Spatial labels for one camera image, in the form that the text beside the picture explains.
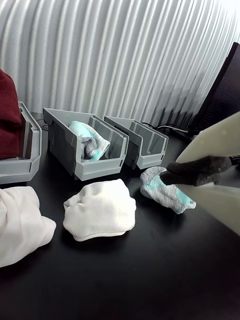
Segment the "gripper white left finger foam pad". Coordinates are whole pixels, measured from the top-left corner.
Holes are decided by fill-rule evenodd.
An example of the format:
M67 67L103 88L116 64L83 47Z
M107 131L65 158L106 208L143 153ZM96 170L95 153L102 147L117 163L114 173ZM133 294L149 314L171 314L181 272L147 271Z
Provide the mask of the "gripper white left finger foam pad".
M240 163L240 113L202 130L167 170L175 174L218 174Z

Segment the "gripper white right finger foam pad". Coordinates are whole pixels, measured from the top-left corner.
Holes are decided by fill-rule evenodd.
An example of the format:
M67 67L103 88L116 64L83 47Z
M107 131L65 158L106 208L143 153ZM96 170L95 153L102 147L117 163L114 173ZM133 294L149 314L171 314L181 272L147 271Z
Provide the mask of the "gripper white right finger foam pad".
M176 174L166 170L160 174L160 179L165 185L176 185L211 216L240 234L240 189L218 184L218 173Z

